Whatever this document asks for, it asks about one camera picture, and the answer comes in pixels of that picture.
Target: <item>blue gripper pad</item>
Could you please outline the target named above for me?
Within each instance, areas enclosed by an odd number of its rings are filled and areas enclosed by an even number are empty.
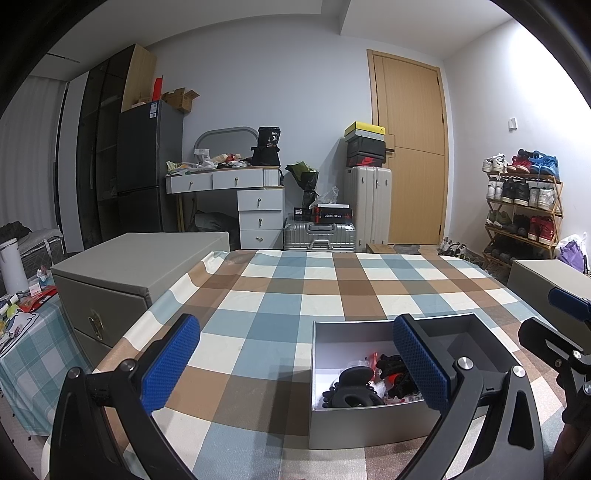
[[[394,345],[427,406],[441,413],[447,411],[451,391],[447,374],[402,315],[396,317],[392,330]]]
[[[199,322],[193,315],[188,315],[144,374],[139,399],[148,415],[164,407],[168,401],[174,386],[197,348],[199,337]]]

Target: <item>metal screw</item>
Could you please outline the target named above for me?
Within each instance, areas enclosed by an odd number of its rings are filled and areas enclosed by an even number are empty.
[[[121,370],[124,372],[131,372],[135,368],[135,360],[128,358],[127,360],[123,360],[119,366]]]
[[[474,362],[466,356],[461,356],[457,360],[457,364],[462,370],[470,370],[474,366]]]
[[[68,370],[68,378],[71,378],[71,379],[78,378],[81,373],[82,373],[82,370],[80,370],[78,367],[70,368]]]
[[[516,365],[513,367],[513,373],[518,377],[523,378],[525,376],[525,368],[521,365]]]

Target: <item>black shoe box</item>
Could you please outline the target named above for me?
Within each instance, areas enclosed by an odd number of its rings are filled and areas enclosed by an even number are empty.
[[[375,138],[354,137],[347,142],[347,158],[363,154],[368,157],[386,156],[386,142]]]

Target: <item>black box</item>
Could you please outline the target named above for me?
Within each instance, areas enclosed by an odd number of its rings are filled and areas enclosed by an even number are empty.
[[[375,155],[357,154],[347,157],[347,167],[381,167],[386,163],[386,157],[377,157]]]
[[[313,220],[319,225],[339,223],[349,225],[353,223],[353,209],[345,207],[315,207]]]
[[[312,222],[312,210],[309,208],[294,207],[294,220]]]
[[[367,155],[368,157],[385,157],[386,142],[375,138],[354,137],[347,142],[347,157],[354,155]]]

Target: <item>plaid tablecloth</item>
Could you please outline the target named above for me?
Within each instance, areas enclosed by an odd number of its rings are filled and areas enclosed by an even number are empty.
[[[59,295],[36,313],[35,323],[0,356],[0,388],[22,428],[48,436],[66,372],[91,368],[72,338]]]
[[[202,336],[166,407],[153,416],[200,480],[388,479],[422,439],[348,450],[308,450],[314,321],[416,318],[474,312],[523,364],[552,448],[565,403],[550,368],[519,348],[520,322],[537,315],[478,267],[421,255],[235,251],[213,253],[181,278],[99,365],[139,357],[181,313]],[[448,476],[467,460],[473,422]],[[127,445],[132,471],[141,465]]]

